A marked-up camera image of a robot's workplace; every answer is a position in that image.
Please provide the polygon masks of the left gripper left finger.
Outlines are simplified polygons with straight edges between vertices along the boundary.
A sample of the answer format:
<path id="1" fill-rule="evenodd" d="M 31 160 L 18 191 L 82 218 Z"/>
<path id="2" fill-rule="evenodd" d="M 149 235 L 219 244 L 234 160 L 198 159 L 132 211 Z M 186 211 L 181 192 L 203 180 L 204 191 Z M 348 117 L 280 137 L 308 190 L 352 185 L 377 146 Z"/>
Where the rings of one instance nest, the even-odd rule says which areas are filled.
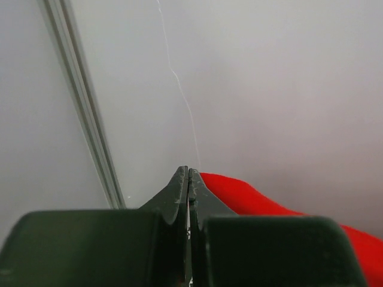
<path id="1" fill-rule="evenodd" d="M 181 286 L 189 170 L 137 209 L 23 215 L 1 250 L 2 286 Z"/>

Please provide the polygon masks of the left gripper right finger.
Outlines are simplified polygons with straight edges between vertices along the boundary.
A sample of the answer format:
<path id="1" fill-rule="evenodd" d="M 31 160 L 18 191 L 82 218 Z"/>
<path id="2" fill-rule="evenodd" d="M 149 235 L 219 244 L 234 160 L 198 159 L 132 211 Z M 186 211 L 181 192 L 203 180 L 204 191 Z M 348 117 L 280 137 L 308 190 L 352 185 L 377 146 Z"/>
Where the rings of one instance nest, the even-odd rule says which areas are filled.
<path id="1" fill-rule="evenodd" d="M 194 286 L 366 286 L 341 227 L 320 216 L 240 216 L 189 171 Z"/>

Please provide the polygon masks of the red t shirt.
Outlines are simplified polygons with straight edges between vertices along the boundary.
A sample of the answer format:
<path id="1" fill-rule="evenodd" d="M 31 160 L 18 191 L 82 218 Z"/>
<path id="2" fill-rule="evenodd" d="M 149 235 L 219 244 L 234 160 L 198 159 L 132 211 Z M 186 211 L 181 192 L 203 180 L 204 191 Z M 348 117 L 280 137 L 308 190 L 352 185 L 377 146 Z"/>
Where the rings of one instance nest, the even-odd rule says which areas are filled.
<path id="1" fill-rule="evenodd" d="M 240 215 L 303 216 L 266 197 L 247 182 L 214 173 L 202 173 L 207 188 Z M 382 240 L 364 231 L 341 225 L 348 236 L 368 286 L 382 286 Z"/>

